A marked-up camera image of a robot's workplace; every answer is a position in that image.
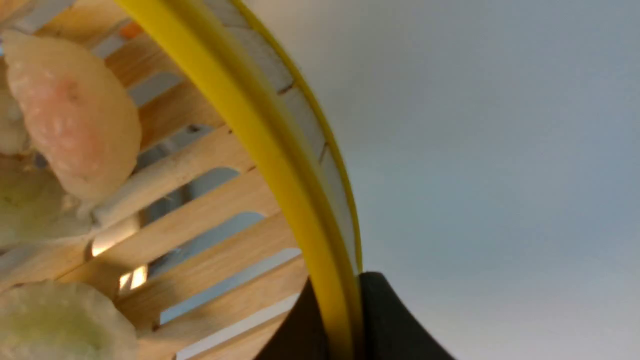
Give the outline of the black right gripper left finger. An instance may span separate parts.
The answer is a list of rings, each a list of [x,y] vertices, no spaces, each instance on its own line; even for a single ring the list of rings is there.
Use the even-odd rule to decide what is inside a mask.
[[[256,360],[328,360],[329,340],[311,280]]]

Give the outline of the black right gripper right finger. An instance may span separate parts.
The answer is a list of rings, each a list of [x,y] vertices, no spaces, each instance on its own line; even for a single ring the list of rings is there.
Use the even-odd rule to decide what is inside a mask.
[[[367,360],[452,360],[423,328],[384,274],[359,275]]]

